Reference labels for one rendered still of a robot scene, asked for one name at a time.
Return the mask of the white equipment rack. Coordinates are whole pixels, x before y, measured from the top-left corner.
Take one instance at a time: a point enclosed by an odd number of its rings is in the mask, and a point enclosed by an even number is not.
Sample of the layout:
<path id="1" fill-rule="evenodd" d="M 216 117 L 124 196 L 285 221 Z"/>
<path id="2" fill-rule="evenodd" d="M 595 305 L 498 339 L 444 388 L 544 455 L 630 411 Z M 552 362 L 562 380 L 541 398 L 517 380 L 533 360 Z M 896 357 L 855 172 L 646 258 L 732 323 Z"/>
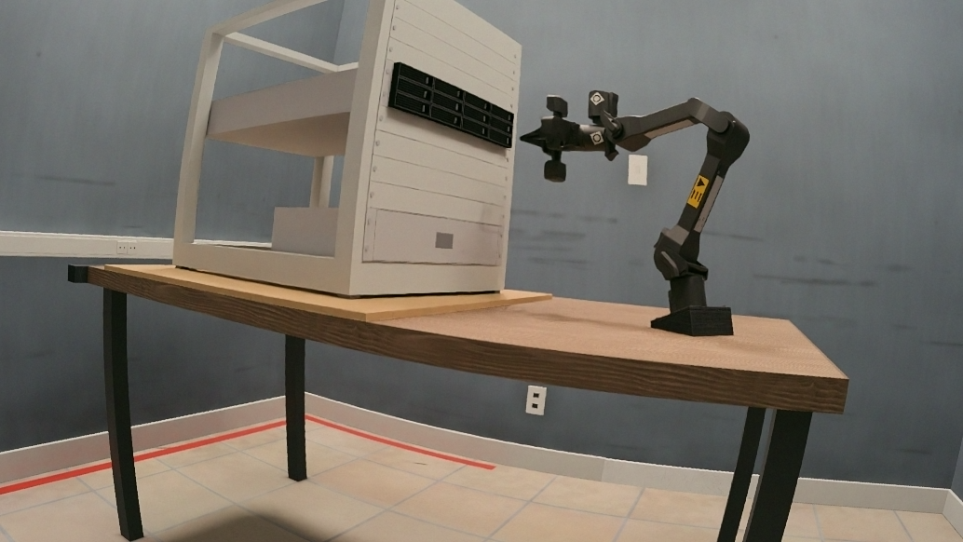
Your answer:
<path id="1" fill-rule="evenodd" d="M 276 0 L 206 29 L 183 140 L 177 267 L 345 299 L 500 293 L 522 45 L 454 0 L 370 0 L 359 62 L 340 66 L 235 33 L 323 1 Z M 223 42 L 325 75 L 212 102 Z M 399 61 L 512 112 L 512 148 L 388 107 Z M 194 243 L 206 138 L 315 157 L 309 208 L 275 207 L 271 248 Z M 339 208 L 328 208 L 343 155 Z"/>

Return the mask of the tan flat board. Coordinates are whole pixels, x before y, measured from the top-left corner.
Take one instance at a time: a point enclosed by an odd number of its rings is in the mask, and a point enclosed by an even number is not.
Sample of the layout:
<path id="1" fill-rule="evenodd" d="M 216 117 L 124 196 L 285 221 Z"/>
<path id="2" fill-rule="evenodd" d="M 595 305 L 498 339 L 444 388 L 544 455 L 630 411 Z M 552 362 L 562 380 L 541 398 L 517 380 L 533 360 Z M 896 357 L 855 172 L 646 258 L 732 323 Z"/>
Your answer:
<path id="1" fill-rule="evenodd" d="M 176 265 L 105 264 L 104 270 L 113 270 L 113 272 L 139 278 L 148 278 L 202 291 L 210 291 L 243 299 L 252 299 L 253 301 L 271 305 L 280 305 L 360 321 L 408 318 L 553 299 L 553 294 L 511 290 L 503 290 L 500 291 L 500 293 L 457 291 L 362 294 L 360 299 L 345 299 L 337 297 L 337 293 L 335 292 L 313 290 L 253 278 L 230 276 L 211 272 L 210 270 L 169 269 L 176 268 L 175 266 Z"/>

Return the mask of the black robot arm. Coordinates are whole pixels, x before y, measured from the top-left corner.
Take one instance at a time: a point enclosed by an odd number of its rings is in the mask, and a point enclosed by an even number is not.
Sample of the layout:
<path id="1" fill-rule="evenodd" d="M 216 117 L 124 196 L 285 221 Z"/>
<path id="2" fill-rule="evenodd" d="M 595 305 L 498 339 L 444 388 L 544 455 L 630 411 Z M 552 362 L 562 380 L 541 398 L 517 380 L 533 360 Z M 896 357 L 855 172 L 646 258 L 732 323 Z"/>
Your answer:
<path id="1" fill-rule="evenodd" d="M 661 230 L 653 257 L 657 270 L 671 285 L 671 313 L 688 305 L 705 306 L 703 287 L 709 269 L 697 261 L 699 237 L 729 167 L 749 143 L 748 128 L 729 112 L 718 112 L 698 98 L 643 116 L 617 117 L 617 102 L 614 92 L 589 93 L 588 118 L 593 118 L 594 125 L 585 126 L 584 145 L 587 151 L 605 151 L 608 161 L 619 154 L 616 145 L 636 152 L 658 136 L 699 123 L 708 124 L 707 155 L 695 186 L 677 225 Z M 572 128 L 576 128 L 576 122 L 557 116 L 542 117 L 540 138 L 546 140 L 548 149 L 561 151 L 576 142 L 571 138 Z"/>

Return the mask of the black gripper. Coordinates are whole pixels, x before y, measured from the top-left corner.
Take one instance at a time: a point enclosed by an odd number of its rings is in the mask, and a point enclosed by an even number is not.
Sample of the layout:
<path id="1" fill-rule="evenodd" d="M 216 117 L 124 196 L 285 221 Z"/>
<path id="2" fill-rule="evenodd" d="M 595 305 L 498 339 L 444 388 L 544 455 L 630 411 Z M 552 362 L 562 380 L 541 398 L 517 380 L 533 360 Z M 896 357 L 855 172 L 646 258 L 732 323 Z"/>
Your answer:
<path id="1" fill-rule="evenodd" d="M 548 95 L 547 96 L 547 108 L 553 112 L 553 116 L 559 118 L 567 117 L 568 112 L 568 102 L 564 101 L 559 95 Z M 586 125 L 576 124 L 576 128 L 572 128 L 571 138 L 575 138 L 575 144 L 565 146 L 562 151 L 582 151 L 586 150 L 583 141 L 583 131 Z M 566 165 L 561 161 L 562 151 L 554 151 L 547 148 L 546 140 L 540 138 L 541 127 L 536 130 L 523 134 L 520 137 L 520 141 L 528 142 L 533 145 L 542 148 L 542 152 L 551 155 L 551 160 L 545 163 L 544 167 L 544 177 L 546 180 L 552 181 L 554 183 L 563 183 L 566 179 Z M 587 151 L 587 150 L 586 150 Z M 559 160 L 559 162 L 557 161 Z"/>

